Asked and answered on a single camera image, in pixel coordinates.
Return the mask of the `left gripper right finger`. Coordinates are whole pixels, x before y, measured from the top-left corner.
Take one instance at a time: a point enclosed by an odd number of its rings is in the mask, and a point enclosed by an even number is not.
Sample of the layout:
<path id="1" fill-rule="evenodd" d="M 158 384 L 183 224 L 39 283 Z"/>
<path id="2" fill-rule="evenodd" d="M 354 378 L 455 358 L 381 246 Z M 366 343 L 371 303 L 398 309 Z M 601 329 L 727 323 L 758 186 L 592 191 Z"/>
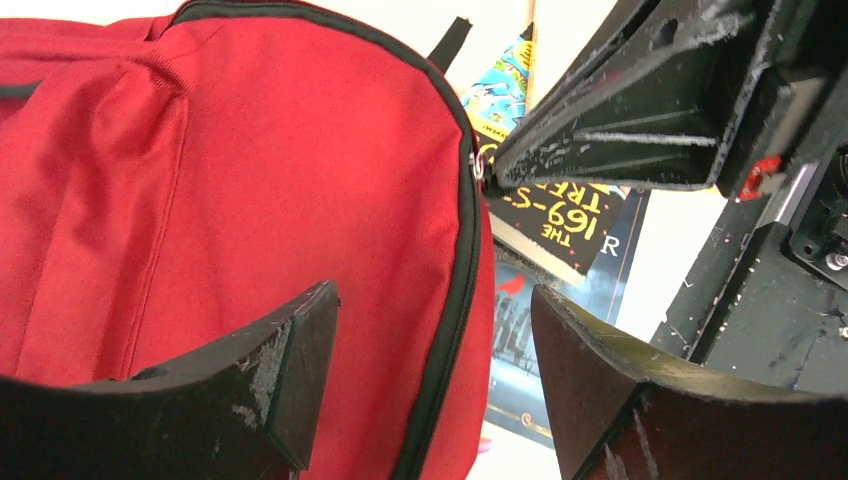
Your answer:
<path id="1" fill-rule="evenodd" d="M 547 291 L 573 335 L 555 452 L 565 479 L 843 479 L 847 398 L 703 368 Z"/>

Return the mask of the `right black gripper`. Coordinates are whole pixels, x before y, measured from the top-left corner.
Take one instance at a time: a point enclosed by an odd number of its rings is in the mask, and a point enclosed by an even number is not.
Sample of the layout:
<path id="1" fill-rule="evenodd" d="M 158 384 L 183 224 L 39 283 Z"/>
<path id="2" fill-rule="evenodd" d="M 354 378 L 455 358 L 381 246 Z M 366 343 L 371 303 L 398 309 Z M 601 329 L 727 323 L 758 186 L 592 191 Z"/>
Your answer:
<path id="1" fill-rule="evenodd" d="M 847 69 L 845 1 L 620 1 L 499 147 L 501 186 L 537 156 L 569 181 L 756 197 Z"/>

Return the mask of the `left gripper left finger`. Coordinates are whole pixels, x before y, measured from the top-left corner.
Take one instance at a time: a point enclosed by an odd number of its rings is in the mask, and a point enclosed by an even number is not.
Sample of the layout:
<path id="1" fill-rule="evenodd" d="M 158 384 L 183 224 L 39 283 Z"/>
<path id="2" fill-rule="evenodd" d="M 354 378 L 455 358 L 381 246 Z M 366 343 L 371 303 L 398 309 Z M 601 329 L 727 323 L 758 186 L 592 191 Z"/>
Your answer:
<path id="1" fill-rule="evenodd" d="M 295 479 L 309 468 L 340 299 L 322 281 L 123 381 L 1 382 L 5 479 Z"/>

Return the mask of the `colourful treehouse paperback book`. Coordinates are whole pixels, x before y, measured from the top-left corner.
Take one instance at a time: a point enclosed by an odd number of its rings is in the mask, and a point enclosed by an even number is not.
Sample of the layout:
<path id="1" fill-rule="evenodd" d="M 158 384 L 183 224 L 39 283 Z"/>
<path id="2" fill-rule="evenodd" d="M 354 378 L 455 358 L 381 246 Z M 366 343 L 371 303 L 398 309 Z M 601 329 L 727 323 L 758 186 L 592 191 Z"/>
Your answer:
<path id="1" fill-rule="evenodd" d="M 528 25 L 461 99 L 488 168 L 497 165 L 501 143 L 524 120 L 534 47 L 534 27 Z M 506 187 L 488 173 L 486 189 L 499 257 L 556 286 L 587 279 L 629 192 L 569 181 L 537 156 Z"/>

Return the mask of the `red backpack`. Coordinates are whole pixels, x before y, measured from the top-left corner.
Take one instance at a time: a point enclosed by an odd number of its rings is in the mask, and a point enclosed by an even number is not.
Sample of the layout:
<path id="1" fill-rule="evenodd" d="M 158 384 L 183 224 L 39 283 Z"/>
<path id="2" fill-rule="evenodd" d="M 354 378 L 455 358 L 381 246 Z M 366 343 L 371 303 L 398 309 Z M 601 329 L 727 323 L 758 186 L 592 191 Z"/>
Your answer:
<path id="1" fill-rule="evenodd" d="M 428 56 L 300 2 L 1 23 L 1 382 L 128 380 L 322 281 L 309 468 L 463 479 L 487 403 L 477 143 Z"/>

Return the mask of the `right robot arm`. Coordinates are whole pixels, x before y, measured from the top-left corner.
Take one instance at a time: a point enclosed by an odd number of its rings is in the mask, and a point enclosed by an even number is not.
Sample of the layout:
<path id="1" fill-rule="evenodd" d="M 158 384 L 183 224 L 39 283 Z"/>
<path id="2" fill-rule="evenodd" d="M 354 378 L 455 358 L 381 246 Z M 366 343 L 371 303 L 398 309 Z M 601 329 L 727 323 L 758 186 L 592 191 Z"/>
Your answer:
<path id="1" fill-rule="evenodd" d="M 788 255 L 845 287 L 847 5 L 620 1 L 484 180 L 798 189 Z"/>

